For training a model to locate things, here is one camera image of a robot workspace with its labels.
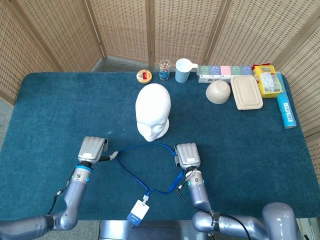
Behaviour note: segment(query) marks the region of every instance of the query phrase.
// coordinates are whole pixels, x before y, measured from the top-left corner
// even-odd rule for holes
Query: wicker screen
[[[302,130],[320,127],[320,27],[282,66]]]
[[[320,185],[320,137],[311,141],[307,141],[306,144],[308,145],[315,174]]]
[[[145,0],[90,0],[108,55],[148,62]]]
[[[55,69],[3,0],[0,0],[0,18],[0,96],[14,104],[27,74]]]
[[[220,0],[154,0],[155,62],[188,58],[200,64]]]
[[[64,71],[89,71],[102,56],[82,1],[16,2]]]
[[[233,0],[209,63],[272,63],[318,7],[319,0]]]

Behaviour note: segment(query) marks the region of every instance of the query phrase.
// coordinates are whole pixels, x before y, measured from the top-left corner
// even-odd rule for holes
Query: white mannequin head
[[[148,142],[161,138],[169,128],[170,95],[167,89],[152,83],[138,94],[135,101],[136,126]]]

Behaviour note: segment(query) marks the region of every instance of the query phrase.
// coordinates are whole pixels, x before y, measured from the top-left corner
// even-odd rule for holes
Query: teal tablecloth
[[[196,143],[214,211],[261,217],[269,202],[289,204],[297,217],[320,216],[320,189],[298,123],[284,129],[277,100],[239,111],[233,96],[221,105],[206,98],[192,73],[180,84],[160,82],[171,96],[170,128],[156,140],[172,148]],[[292,110],[296,110],[288,88]],[[0,219],[46,214],[65,185],[85,136],[109,138],[108,154],[144,144],[135,101],[143,85],[135,72],[33,73],[23,80],[0,154]],[[149,187],[166,191],[180,169],[162,147],[126,152],[122,162]],[[81,220],[125,220],[145,191],[116,161],[93,166],[79,211]],[[188,189],[182,191],[190,199]],[[151,193],[149,220],[191,219],[194,210],[176,193]],[[53,212],[64,209],[63,197]]]

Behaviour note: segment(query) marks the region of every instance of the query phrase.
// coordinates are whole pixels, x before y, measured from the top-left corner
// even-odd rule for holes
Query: gray floor
[[[137,72],[141,69],[157,71],[158,68],[149,68],[147,63],[134,60],[122,59],[109,56],[108,59],[100,60],[92,69],[93,72]],[[8,129],[13,107],[0,99],[0,149]],[[50,232],[41,237],[42,240],[97,240],[99,234],[100,221],[79,221],[78,225],[71,231]],[[237,240],[240,238],[223,236],[215,234],[216,240]]]

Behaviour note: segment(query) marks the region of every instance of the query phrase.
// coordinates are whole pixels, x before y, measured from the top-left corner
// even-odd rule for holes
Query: blue lanyard
[[[178,183],[180,182],[181,178],[183,177],[185,171],[182,170],[178,176],[176,176],[174,182],[172,183],[172,185],[170,186],[169,190],[168,191],[159,191],[155,188],[148,188],[146,184],[144,184],[139,178],[137,178],[135,175],[133,175],[128,169],[126,169],[125,166],[122,165],[122,163],[120,162],[120,153],[121,152],[124,152],[124,151],[127,151],[127,150],[130,150],[130,149],[137,149],[137,148],[143,148],[143,147],[148,147],[148,146],[152,146],[152,145],[158,145],[158,146],[162,146],[162,147],[165,147],[166,149],[168,149],[170,151],[170,153],[175,157],[177,156],[177,154],[167,145],[165,144],[162,144],[162,143],[148,143],[148,144],[142,144],[142,145],[134,145],[134,146],[128,146],[128,147],[125,147],[123,149],[121,149],[118,154],[117,154],[117,160],[118,160],[118,163],[120,164],[120,166],[128,173],[131,175],[131,177],[133,177],[139,184],[141,184],[144,189],[146,190],[146,193],[145,195],[146,196],[149,196],[150,195],[150,192],[157,192],[159,194],[169,194],[171,193],[177,186],[178,186]]]

